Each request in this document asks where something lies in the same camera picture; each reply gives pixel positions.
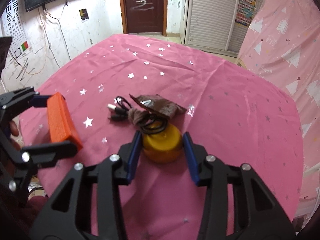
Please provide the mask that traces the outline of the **brown foil wrapper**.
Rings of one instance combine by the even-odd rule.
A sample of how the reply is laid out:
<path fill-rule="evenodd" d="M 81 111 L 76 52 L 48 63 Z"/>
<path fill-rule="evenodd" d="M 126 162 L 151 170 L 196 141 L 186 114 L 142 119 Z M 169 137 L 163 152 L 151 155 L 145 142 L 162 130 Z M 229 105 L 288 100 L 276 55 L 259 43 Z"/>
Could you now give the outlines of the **brown foil wrapper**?
<path fill-rule="evenodd" d="M 133 96 L 130 94 L 130 98 L 142 109 L 168 120 L 173 119 L 176 115 L 185 114 L 187 112 L 186 108 L 163 98 L 159 94 L 139 96 Z"/>

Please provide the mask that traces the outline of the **colourful wall chart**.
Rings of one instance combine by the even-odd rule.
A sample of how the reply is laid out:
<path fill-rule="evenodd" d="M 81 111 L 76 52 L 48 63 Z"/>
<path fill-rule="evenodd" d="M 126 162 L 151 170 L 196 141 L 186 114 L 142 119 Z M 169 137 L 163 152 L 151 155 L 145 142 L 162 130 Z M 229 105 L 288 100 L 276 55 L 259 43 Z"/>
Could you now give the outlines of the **colourful wall chart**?
<path fill-rule="evenodd" d="M 257 0 L 239 0 L 235 22 L 249 27 Z"/>

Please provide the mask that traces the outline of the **orange ribbed block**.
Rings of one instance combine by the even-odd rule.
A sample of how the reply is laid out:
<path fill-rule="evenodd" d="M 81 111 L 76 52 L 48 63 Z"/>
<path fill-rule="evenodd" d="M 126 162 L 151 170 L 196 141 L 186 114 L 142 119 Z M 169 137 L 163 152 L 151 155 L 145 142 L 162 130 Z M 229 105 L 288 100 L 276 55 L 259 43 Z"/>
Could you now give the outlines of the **orange ribbed block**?
<path fill-rule="evenodd" d="M 83 148 L 66 100 L 61 93 L 57 92 L 47 100 L 47 117 L 51 142 L 70 141 L 76 145 L 78 151 Z"/>

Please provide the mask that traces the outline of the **pink tree-print bed curtain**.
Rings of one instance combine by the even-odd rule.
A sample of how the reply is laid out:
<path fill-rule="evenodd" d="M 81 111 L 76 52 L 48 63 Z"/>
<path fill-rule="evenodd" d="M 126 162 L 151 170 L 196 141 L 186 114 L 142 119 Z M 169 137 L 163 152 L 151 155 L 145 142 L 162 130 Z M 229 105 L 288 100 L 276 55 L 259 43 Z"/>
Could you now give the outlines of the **pink tree-print bed curtain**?
<path fill-rule="evenodd" d="M 313 0 L 264 0 L 238 60 L 296 103 L 303 138 L 303 182 L 296 216 L 319 205 L 319 9 Z"/>

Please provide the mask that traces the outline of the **pink star tablecloth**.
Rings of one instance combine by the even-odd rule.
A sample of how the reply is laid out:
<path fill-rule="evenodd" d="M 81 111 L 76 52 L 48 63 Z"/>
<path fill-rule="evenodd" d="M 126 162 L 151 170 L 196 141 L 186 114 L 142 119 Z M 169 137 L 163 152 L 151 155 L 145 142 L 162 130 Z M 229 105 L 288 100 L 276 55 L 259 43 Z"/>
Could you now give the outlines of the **pink star tablecloth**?
<path fill-rule="evenodd" d="M 249 163 L 289 219 L 298 206 L 303 139 L 296 104 L 285 92 L 215 55 L 133 35 L 113 35 L 53 74 L 41 94 L 66 99 L 83 149 L 40 170 L 51 196 L 75 163 L 91 166 L 132 140 L 128 122 L 108 119 L 116 96 L 155 95 L 187 109 L 172 123 L 224 163 Z M 206 188 L 190 177 L 183 155 L 156 165 L 141 156 L 134 181 L 120 188 L 129 239 L 196 239 Z"/>

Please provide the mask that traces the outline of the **amber yellow round jar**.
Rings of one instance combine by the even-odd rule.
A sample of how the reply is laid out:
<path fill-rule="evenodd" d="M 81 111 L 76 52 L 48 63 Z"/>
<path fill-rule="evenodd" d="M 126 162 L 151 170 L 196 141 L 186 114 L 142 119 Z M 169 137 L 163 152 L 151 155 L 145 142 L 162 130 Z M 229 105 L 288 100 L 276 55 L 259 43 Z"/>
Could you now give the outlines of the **amber yellow round jar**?
<path fill-rule="evenodd" d="M 181 156 L 182 150 L 181 132 L 171 123 L 159 133 L 143 134 L 143 154 L 153 163 L 175 162 Z"/>

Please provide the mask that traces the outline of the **white louvered wardrobe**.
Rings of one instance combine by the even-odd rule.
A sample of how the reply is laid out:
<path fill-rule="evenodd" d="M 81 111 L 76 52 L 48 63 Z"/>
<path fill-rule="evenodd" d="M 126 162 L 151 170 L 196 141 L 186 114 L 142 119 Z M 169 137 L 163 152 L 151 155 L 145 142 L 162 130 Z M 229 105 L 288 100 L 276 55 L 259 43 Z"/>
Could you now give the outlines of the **white louvered wardrobe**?
<path fill-rule="evenodd" d="M 263 1 L 256 1 L 253 18 Z M 184 0 L 182 43 L 206 52 L 236 56 L 249 29 L 235 22 L 238 3 L 239 0 Z"/>

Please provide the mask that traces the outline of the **dark red door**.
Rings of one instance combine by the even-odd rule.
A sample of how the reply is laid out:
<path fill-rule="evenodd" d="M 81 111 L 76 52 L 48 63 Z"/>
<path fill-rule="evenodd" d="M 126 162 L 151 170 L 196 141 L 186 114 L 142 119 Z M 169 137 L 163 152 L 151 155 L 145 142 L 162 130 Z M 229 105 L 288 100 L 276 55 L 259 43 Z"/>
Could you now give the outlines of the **dark red door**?
<path fill-rule="evenodd" d="M 168 0 L 120 0 L 123 33 L 167 35 Z"/>

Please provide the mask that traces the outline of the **eye test chart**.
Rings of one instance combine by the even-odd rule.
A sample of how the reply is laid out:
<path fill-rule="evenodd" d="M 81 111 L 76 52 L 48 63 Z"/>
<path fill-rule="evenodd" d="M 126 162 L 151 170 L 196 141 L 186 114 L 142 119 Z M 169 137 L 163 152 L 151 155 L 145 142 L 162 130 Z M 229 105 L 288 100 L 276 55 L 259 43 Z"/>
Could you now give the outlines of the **eye test chart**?
<path fill-rule="evenodd" d="M 10 51 L 15 59 L 19 59 L 29 48 L 21 9 L 20 0 L 10 0 L 1 16 L 3 34 L 12 37 Z"/>

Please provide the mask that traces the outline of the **brown cloth piece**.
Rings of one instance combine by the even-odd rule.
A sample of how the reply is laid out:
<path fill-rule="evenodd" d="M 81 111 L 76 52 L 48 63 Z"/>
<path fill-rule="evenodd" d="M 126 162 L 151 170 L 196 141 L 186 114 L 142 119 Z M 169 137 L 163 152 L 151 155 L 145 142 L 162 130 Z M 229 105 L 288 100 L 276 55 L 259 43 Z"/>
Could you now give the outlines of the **brown cloth piece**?
<path fill-rule="evenodd" d="M 151 113 L 146 110 L 131 108 L 127 111 L 127 119 L 134 126 L 143 127 L 150 120 Z"/>

